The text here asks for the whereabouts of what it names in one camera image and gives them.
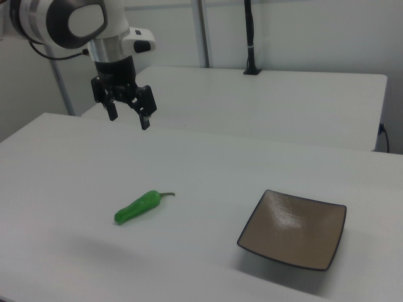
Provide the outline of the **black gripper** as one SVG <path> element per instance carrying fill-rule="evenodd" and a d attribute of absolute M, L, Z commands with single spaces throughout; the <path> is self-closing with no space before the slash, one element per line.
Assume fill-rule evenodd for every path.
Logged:
<path fill-rule="evenodd" d="M 133 58 L 116 62 L 95 62 L 97 76 L 91 79 L 96 103 L 101 103 L 110 121 L 118 118 L 114 100 L 129 103 L 138 114 L 143 130 L 150 127 L 150 117 L 157 110 L 150 86 L 139 87 Z"/>

